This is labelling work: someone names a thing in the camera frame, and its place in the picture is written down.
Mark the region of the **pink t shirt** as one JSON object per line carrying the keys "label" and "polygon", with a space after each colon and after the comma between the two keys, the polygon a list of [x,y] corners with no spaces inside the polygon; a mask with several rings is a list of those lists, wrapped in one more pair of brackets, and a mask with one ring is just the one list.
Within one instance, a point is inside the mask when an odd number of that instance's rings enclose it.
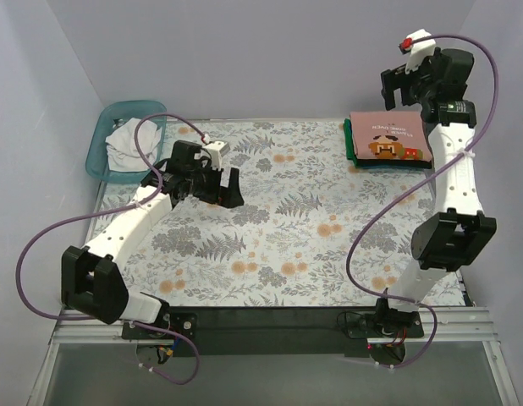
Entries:
{"label": "pink t shirt", "polygon": [[418,112],[352,112],[355,161],[414,160],[432,163]]}

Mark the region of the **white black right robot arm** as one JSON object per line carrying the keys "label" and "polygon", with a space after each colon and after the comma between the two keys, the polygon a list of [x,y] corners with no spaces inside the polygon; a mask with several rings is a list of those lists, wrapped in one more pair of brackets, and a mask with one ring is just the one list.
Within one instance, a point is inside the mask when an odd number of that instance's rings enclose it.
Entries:
{"label": "white black right robot arm", "polygon": [[466,148],[476,134],[476,108],[464,98],[474,65],[470,52],[431,45],[406,50],[407,64],[382,72],[385,107],[419,104],[435,174],[433,215],[412,234],[412,260],[384,298],[373,325],[384,334],[419,324],[418,304],[450,272],[470,265],[497,230],[484,214],[476,191],[474,156]]}

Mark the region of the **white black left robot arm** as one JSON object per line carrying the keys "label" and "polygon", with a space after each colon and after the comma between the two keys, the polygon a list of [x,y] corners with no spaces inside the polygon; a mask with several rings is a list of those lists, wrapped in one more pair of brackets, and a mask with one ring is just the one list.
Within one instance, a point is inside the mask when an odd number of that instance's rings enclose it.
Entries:
{"label": "white black left robot arm", "polygon": [[161,321],[166,303],[128,289],[121,271],[152,228],[186,197],[227,209],[244,204],[238,168],[231,168],[227,185],[221,184],[223,157],[229,150],[221,140],[207,145],[175,142],[171,156],[140,181],[132,209],[118,214],[84,247],[70,246],[63,253],[63,304],[106,324]]}

